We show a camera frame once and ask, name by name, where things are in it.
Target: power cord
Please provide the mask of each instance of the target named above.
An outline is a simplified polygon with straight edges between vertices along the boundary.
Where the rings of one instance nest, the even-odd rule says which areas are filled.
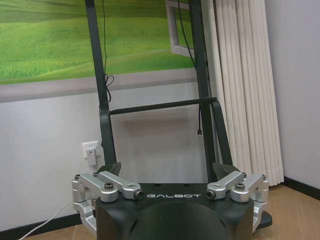
[[[70,201],[68,201],[65,205],[63,205],[59,211],[57,211],[49,220],[45,221],[44,223],[42,223],[41,225],[35,227],[34,229],[32,229],[30,232],[28,232],[26,235],[24,235],[23,237],[21,237],[19,240],[25,239],[27,236],[29,236],[31,233],[33,233],[35,230],[43,227],[44,225],[46,225],[48,222],[50,222],[52,219],[54,219],[66,206],[68,206],[70,203],[72,202],[72,199]]]
[[[99,111],[101,110],[101,105],[103,103],[104,97],[106,96],[106,102],[105,103],[110,103],[111,102],[111,93],[109,91],[109,86],[114,82],[115,77],[112,75],[107,74],[107,34],[106,34],[106,11],[105,11],[105,1],[101,0],[102,2],[102,11],[103,11],[103,45],[104,45],[104,74],[102,76],[102,79],[104,81],[104,91],[102,93],[101,99],[99,100]]]
[[[192,57],[191,49],[190,49],[189,44],[188,44],[188,40],[187,40],[184,24],[183,24],[183,21],[182,21],[180,0],[177,0],[177,3],[178,3],[179,20],[180,20],[180,25],[181,25],[181,30],[182,30],[183,38],[184,38],[184,41],[185,41],[185,45],[188,48],[188,52],[189,52],[193,67],[194,67],[194,69],[196,69],[196,62],[195,62],[194,58]],[[198,136],[201,136],[202,135],[202,130],[201,130],[201,108],[200,108],[200,104],[199,104],[199,107],[198,107],[198,121],[199,121],[199,127],[198,127],[197,134],[198,134]]]

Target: white curtain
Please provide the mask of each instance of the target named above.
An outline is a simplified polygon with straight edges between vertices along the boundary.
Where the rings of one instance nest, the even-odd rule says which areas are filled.
[[[215,11],[213,0],[202,0],[203,23],[233,164],[277,185],[284,174],[265,1],[214,1]]]

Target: brown floor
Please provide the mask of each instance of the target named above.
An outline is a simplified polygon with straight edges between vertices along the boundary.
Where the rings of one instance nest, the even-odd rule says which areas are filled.
[[[254,240],[320,240],[320,201],[279,185],[269,190],[273,225],[254,233]],[[83,226],[72,226],[28,240],[95,240]]]

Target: black baseboard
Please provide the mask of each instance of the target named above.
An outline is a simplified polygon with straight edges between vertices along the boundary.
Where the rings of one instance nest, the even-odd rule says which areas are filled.
[[[289,177],[284,177],[284,182],[282,183],[288,188],[294,189],[300,193],[308,195],[314,199],[320,200],[320,189],[314,186],[307,185],[300,181],[291,179]]]
[[[28,232],[30,232],[32,229],[36,228],[37,226],[41,225],[43,222],[37,222],[30,225],[20,226],[12,229],[8,229],[5,231],[0,231],[0,239],[1,240],[17,240],[26,235]],[[58,217],[50,222],[48,222],[46,225],[40,227],[39,229],[35,230],[30,234],[30,236],[37,235],[37,234],[43,234],[47,232],[51,232],[58,229],[64,229],[67,227],[80,225],[82,224],[80,219],[80,214],[76,213],[69,216],[63,216]]]

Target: metal clamp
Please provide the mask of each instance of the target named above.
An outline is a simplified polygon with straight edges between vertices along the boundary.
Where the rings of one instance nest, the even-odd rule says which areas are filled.
[[[143,191],[138,183],[126,181],[108,171],[77,174],[72,180],[73,209],[80,213],[81,221],[90,232],[97,236],[97,222],[92,206],[87,200],[100,198],[110,203],[118,199],[118,191],[126,199],[139,199]]]
[[[206,195],[211,200],[224,199],[226,192],[229,191],[235,184],[244,180],[243,173],[233,171],[229,175],[220,179],[217,182],[211,182],[207,185]]]
[[[102,171],[96,177],[103,182],[113,183],[126,199],[139,199],[144,194],[139,183],[124,180],[111,172]]]
[[[234,171],[217,182],[207,185],[206,195],[211,200],[223,199],[230,191],[230,198],[238,203],[253,200],[253,226],[256,230],[261,222],[262,212],[268,204],[269,182],[263,174],[253,174],[249,177],[240,171]]]
[[[230,189],[230,197],[239,203],[246,203],[254,193],[254,190],[263,183],[262,174],[253,174],[247,177],[243,182],[239,182]]]

